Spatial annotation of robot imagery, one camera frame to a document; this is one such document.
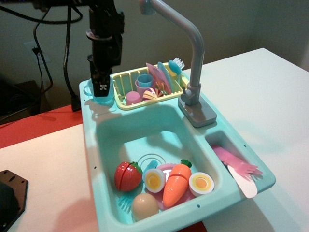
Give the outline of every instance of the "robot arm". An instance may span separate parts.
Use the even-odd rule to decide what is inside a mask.
[[[90,62],[91,79],[96,97],[105,97],[110,88],[112,67],[120,65],[124,14],[117,12],[113,0],[0,0],[1,3],[32,3],[35,9],[45,11],[54,6],[89,6],[92,41]]]

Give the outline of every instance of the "teal toy sink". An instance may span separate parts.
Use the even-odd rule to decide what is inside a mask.
[[[258,166],[263,172],[255,179],[259,193],[274,185],[273,173],[203,94],[217,119],[211,125],[194,128],[178,107],[177,98],[122,110],[116,103],[106,106],[92,101],[83,94],[86,83],[80,84],[85,146],[100,231],[176,231],[245,200],[212,150],[213,144]],[[135,222],[130,210],[119,204],[124,193],[114,184],[116,167],[123,161],[138,161],[144,170],[151,160],[180,163],[181,159],[191,161],[192,173],[210,175],[214,190]],[[139,192],[145,192],[144,186]]]

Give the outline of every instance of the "yellow dish rack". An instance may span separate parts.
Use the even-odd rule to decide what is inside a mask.
[[[181,73],[180,83],[178,84],[178,82],[176,81],[177,74],[175,74],[170,70],[168,63],[163,64],[171,76],[172,89],[175,89],[176,91],[173,91],[171,94],[168,95],[163,94],[163,96],[159,98],[142,101],[140,103],[132,105],[126,104],[126,94],[131,91],[136,91],[135,81],[137,80],[137,77],[141,74],[149,73],[148,68],[143,67],[139,69],[133,69],[125,72],[111,74],[111,77],[113,78],[113,86],[115,91],[115,101],[119,109],[133,110],[142,106],[147,106],[160,101],[176,98],[183,93],[183,87],[187,89],[189,80],[186,77],[185,73],[183,72]]]

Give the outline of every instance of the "toy carrot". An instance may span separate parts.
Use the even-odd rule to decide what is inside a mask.
[[[189,186],[192,164],[182,159],[170,172],[163,192],[163,204],[165,207],[173,206],[185,193]]]

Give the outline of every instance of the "red table surface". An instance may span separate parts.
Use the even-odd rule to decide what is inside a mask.
[[[39,115],[0,125],[0,148],[34,139],[83,123],[82,112],[73,112],[71,106],[61,107]],[[179,232],[207,232],[202,222]]]

